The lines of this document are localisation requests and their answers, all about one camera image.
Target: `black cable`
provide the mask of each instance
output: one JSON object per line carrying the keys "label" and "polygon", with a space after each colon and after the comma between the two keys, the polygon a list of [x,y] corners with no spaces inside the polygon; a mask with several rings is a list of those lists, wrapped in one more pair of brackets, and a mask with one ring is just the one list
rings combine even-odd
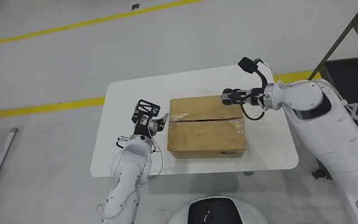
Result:
{"label": "black cable", "polygon": [[246,114],[246,111],[245,111],[245,109],[244,109],[244,107],[243,107],[242,104],[240,104],[240,107],[241,107],[241,110],[242,110],[242,112],[244,113],[244,115],[245,115],[249,120],[260,120],[260,119],[264,116],[264,114],[265,114],[265,112],[263,111],[262,114],[261,114],[258,118],[251,118],[249,115]]}
{"label": "black cable", "polygon": [[120,148],[124,148],[123,146],[121,146],[121,145],[119,144],[119,142],[116,142],[116,145],[117,145],[118,147],[120,147]]}

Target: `white pole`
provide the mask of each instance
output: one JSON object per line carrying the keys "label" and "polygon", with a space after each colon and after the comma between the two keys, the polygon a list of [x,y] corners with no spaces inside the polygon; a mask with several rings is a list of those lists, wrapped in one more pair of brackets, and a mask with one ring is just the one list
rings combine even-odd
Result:
{"label": "white pole", "polygon": [[12,128],[10,131],[9,131],[9,134],[7,135],[7,138],[5,140],[5,143],[4,143],[4,151],[1,153],[0,155],[0,167],[2,165],[2,162],[4,161],[5,159],[5,156],[7,154],[7,151],[9,150],[10,148],[10,145],[11,145],[11,142],[15,136],[17,132],[17,128]]}

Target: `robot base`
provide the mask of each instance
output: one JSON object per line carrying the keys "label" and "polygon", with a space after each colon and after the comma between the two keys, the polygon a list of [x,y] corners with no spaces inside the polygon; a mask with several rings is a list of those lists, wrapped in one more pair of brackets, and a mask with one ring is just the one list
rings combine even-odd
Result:
{"label": "robot base", "polygon": [[260,212],[234,197],[200,198],[181,208],[169,224],[268,224]]}

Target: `cable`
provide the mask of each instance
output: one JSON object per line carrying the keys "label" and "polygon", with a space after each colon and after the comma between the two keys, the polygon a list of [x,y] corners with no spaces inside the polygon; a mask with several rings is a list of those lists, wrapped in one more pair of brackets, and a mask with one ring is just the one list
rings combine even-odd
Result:
{"label": "cable", "polygon": [[[159,173],[157,175],[155,175],[152,179],[150,179],[149,181],[145,182],[142,186],[139,186],[137,187],[135,190],[133,190],[131,193],[128,194],[128,196],[125,198],[124,200],[124,204],[125,202],[127,201],[127,199],[129,198],[129,196],[131,196],[134,192],[136,192],[137,190],[139,190],[140,188],[144,187],[145,185],[147,185],[149,182],[151,182],[152,180],[154,180],[157,176],[159,176],[163,170],[163,164],[164,164],[164,161],[163,161],[163,153],[162,153],[162,150],[161,148],[159,147],[159,145],[157,144],[156,140],[153,138],[152,134],[150,133],[149,131],[149,135],[151,137],[151,140],[154,144],[154,147],[157,146],[158,147],[158,150],[159,152],[161,153],[161,160],[162,160],[162,167],[161,167],[161,170],[159,171]],[[101,218],[104,218],[106,220],[113,220],[114,218],[116,218],[117,216],[119,216],[119,214],[122,212],[122,210],[120,210],[117,214],[115,214],[114,216],[110,216],[110,217],[105,217],[103,216],[103,206],[105,204],[98,204],[97,205],[97,213],[98,215],[101,217]]]}
{"label": "cable", "polygon": [[244,115],[247,117],[247,119],[249,119],[249,120],[260,120],[263,116],[264,116],[264,114],[265,114],[265,112],[263,111],[262,112],[262,114],[258,117],[258,118],[251,118],[249,115],[247,115],[247,113],[246,113],[246,111],[245,111],[245,109],[244,109],[244,106],[242,105],[242,104],[240,104],[240,107],[241,107],[241,110],[242,110],[242,112],[244,113]]}

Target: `box flap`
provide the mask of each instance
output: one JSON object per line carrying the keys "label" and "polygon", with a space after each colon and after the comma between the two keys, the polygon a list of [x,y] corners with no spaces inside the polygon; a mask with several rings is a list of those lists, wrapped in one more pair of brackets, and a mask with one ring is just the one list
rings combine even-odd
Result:
{"label": "box flap", "polygon": [[242,118],[206,122],[172,122],[169,125],[168,151],[231,153],[245,149]]}
{"label": "box flap", "polygon": [[242,110],[239,105],[225,106],[220,96],[191,97],[170,101],[170,122],[230,118],[242,118]]}

